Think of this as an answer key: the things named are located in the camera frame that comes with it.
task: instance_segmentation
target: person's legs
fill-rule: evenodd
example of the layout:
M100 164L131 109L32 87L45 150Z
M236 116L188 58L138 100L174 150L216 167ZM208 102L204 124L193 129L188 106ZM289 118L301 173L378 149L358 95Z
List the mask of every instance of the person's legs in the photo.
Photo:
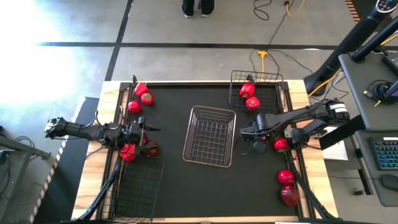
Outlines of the person's legs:
M195 0L182 0L182 11L185 17L193 16L193 7L195 5Z
M207 17L213 12L214 6L214 0L201 0L201 14Z

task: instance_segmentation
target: black table surface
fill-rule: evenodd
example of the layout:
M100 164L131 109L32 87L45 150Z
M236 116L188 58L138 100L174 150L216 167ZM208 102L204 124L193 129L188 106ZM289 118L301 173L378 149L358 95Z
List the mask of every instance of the black table surface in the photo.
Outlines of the black table surface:
M191 109L195 105L229 109L229 85L150 85L153 106L144 106L147 123L162 129L148 137L160 145L164 173L154 217L294 216L284 205L277 181L287 169L285 157L275 151L251 152L240 140L232 165L220 168L182 159ZM236 113L235 137L256 114Z
M398 137L398 131L389 132L369 132L369 131L356 131L355 137L358 140L359 147L365 160L366 167L368 168L374 188L376 189L377 196L380 203L385 207L398 207L398 192L385 188L381 181L378 180L383 174L391 174L398 176L398 170L378 170L376 161L374 160L372 150L368 143L368 138L378 137Z
M380 104L375 107L376 102L363 93L374 80L387 80L394 83L398 79L381 62L381 59L382 54L371 54L363 63L355 63L348 54L339 56L341 67L366 129L368 131L396 131L398 130L398 119L396 119L398 106Z

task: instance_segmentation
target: wire basket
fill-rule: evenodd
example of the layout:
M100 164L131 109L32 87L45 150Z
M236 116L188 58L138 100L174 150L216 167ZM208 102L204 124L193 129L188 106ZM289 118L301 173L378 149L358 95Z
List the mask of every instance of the wire basket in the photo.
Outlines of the wire basket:
M118 222L152 222L163 164L154 157L140 156L124 163L108 190L101 217Z
M229 88L229 104L231 110L239 112L248 112L246 108L246 99L239 95L243 84L253 83L256 87L254 96L260 101L260 107L257 113L279 114L285 108L285 99L280 97L282 91L282 75L275 73L249 72L234 70L231 73L231 83Z
M194 106L188 125L183 159L219 167L232 163L236 113Z

